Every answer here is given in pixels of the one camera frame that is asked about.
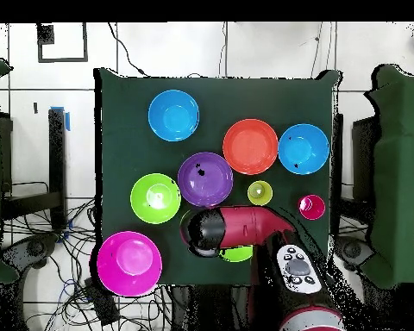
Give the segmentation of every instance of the table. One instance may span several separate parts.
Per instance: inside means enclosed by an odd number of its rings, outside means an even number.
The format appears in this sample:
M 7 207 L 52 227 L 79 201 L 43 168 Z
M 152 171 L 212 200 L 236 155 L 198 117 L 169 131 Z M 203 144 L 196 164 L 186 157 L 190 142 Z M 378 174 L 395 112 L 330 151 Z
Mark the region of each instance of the table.
M 198 258 L 189 253 L 179 236 L 182 215 L 191 208 L 184 199 L 169 222 L 142 222 L 130 207 L 129 195 L 143 175 L 161 172 L 173 179 L 181 164 L 202 151 L 222 155 L 223 137 L 229 127 L 245 118 L 270 124 L 278 138 L 291 126 L 308 122 L 318 126 L 331 141 L 332 88 L 339 73 L 329 71 L 320 79 L 243 78 L 120 78 L 99 69 L 102 92 L 103 240 L 123 230 L 138 231 L 155 242 L 163 261 L 160 284 L 250 284 L 250 260 L 228 263 L 220 258 Z M 189 93 L 198 103 L 200 122 L 188 139 L 167 142 L 149 127 L 147 110 L 162 91 Z M 329 160 L 318 172 L 299 176 L 288 172 L 277 159 L 262 174 L 234 172 L 234 188 L 221 205 L 249 205 L 247 188 L 255 180 L 273 187 L 269 207 L 292 212 L 326 254 L 329 210 L 314 222 L 297 211 L 298 199 L 329 195 Z

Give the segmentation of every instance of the small yellow bowl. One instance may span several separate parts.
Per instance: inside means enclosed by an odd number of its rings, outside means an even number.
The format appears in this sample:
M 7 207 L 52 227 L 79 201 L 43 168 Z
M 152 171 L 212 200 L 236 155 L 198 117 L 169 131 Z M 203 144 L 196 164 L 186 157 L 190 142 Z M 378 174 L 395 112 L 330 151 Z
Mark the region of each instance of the small yellow bowl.
M 255 205 L 266 205 L 273 197 L 271 185 L 263 180 L 252 183 L 247 190 L 248 199 Z

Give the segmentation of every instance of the small bowl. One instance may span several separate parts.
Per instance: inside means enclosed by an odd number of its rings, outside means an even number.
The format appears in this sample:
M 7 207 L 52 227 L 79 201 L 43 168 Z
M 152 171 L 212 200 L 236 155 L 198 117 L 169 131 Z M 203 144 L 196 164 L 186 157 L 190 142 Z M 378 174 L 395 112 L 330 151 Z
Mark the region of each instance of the small bowl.
M 181 194 L 173 179 L 153 173 L 135 183 L 130 192 L 130 204 L 141 220 L 159 224 L 176 215 L 181 204 Z
M 304 218 L 313 221 L 325 213 L 325 202 L 320 196 L 310 194 L 299 199 L 298 208 Z
M 198 123 L 197 102 L 183 91 L 163 91 L 148 108 L 150 128 L 165 141 L 185 140 L 195 132 Z
M 329 143 L 320 128 L 311 124 L 296 124 L 280 137 L 278 153 L 286 170 L 307 175 L 317 172 L 325 164 L 329 156 Z
M 245 247 L 234 247 L 232 249 L 222 249 L 219 252 L 219 256 L 230 263 L 239 263 L 240 261 L 250 259 L 253 256 L 253 246 L 249 245 Z
M 248 199 L 255 205 L 266 205 L 273 197 L 271 185 L 263 180 L 253 182 L 247 190 Z
M 216 153 L 195 153 L 179 168 L 178 186 L 184 199 L 198 207 L 211 207 L 227 198 L 233 172 Z
M 158 283 L 161 270 L 160 252 L 144 234 L 113 234 L 98 251 L 98 276 L 104 287 L 118 296 L 147 294 Z

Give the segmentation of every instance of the purple bowl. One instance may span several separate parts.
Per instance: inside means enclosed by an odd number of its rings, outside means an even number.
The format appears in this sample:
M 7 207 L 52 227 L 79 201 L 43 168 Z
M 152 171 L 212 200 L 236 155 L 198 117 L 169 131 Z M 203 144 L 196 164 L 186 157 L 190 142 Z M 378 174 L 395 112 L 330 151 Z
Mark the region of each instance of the purple bowl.
M 178 172 L 178 187 L 184 199 L 198 207 L 222 202 L 233 187 L 233 172 L 216 153 L 195 153 Z

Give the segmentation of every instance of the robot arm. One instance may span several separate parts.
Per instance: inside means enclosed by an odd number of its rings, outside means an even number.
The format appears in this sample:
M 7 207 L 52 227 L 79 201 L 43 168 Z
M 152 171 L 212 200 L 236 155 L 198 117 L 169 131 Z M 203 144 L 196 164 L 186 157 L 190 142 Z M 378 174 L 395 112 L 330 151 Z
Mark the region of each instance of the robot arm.
M 248 299 L 253 331 L 344 331 L 322 273 L 296 229 L 265 207 L 221 207 L 188 212 L 181 237 L 197 256 L 255 245 L 255 281 Z

